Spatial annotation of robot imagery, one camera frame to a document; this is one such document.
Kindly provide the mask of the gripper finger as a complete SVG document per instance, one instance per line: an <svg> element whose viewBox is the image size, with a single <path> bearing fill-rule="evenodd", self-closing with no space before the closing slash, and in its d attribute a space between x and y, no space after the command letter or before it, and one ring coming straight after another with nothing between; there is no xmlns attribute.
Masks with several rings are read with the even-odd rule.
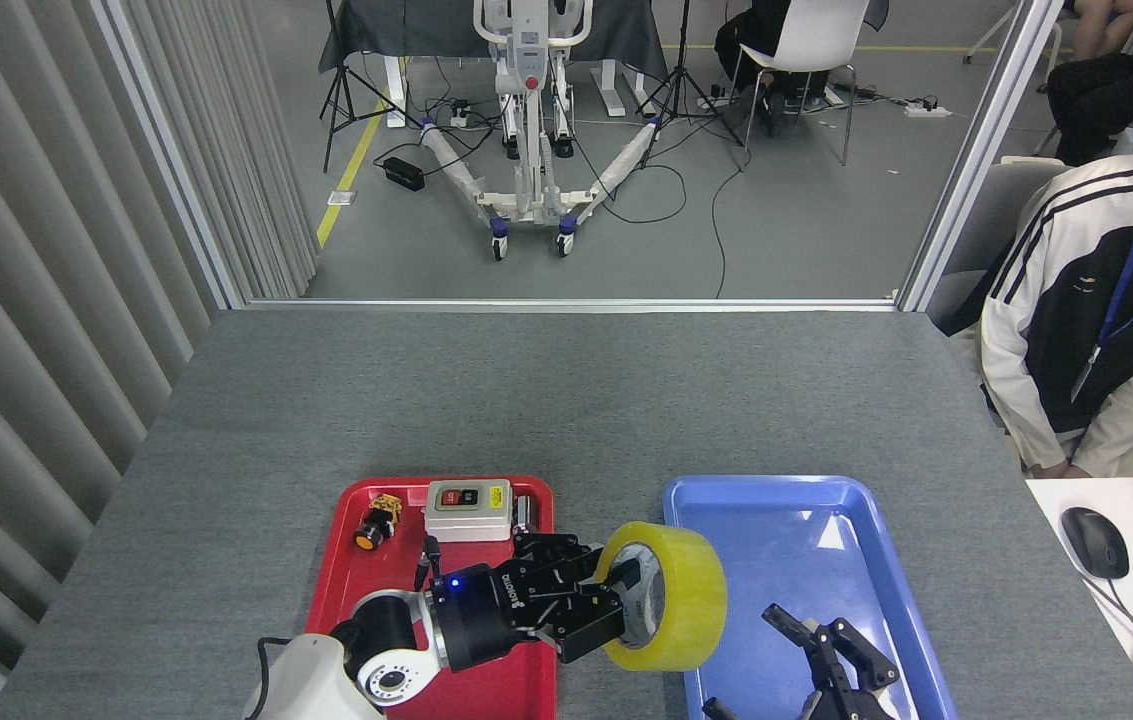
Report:
<svg viewBox="0 0 1133 720"><path fill-rule="evenodd" d="M880 692L901 679L898 666L853 624L800 622L776 603L763 611L763 620L804 652L813 692L800 719L891 719Z"/></svg>

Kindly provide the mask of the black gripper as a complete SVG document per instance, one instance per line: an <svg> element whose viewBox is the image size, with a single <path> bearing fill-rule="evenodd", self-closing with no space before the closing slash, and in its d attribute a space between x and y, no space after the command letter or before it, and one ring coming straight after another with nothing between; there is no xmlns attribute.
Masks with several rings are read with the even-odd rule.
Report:
<svg viewBox="0 0 1133 720"><path fill-rule="evenodd" d="M563 664L588 655L627 630L621 593L642 578L639 565L621 562L594 581L602 547L576 534L523 533L514 537L510 578L525 593L525 630L501 605L506 592L489 566L469 566L429 581L432 615L453 674L502 659L517 644L550 644ZM709 720L738 720L717 697L702 703Z"/></svg>

